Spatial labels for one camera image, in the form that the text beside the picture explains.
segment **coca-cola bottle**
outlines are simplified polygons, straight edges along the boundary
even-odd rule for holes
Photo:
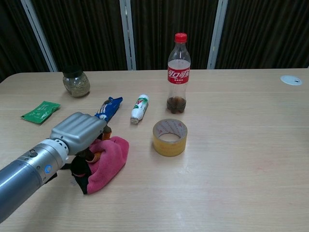
[[[169,97],[167,108],[175,114],[185,109],[185,90],[189,81],[191,59],[185,47],[187,34],[175,34],[175,47],[168,61]]]

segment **red bottle cap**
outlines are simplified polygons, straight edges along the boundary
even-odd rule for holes
[[[176,43],[185,43],[185,42],[187,42],[187,34],[186,33],[176,33],[175,34],[175,42]]]

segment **robotic arm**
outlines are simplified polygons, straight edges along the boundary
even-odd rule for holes
[[[106,121],[77,112],[45,139],[0,170],[0,223],[103,132]]]

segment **white round hole cover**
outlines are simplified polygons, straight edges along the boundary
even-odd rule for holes
[[[281,76],[280,79],[288,84],[288,85],[292,85],[292,86],[299,86],[301,84],[303,84],[303,82],[296,76],[288,76],[288,75],[284,75]]]

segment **dark curtain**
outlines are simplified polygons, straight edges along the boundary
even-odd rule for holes
[[[58,69],[126,70],[118,0],[33,0]]]
[[[216,69],[308,66],[308,0],[228,1]]]
[[[0,1],[0,82],[48,67],[20,0]]]
[[[205,69],[217,5],[218,0],[131,0],[137,69],[167,69],[176,32],[187,33],[191,69]]]

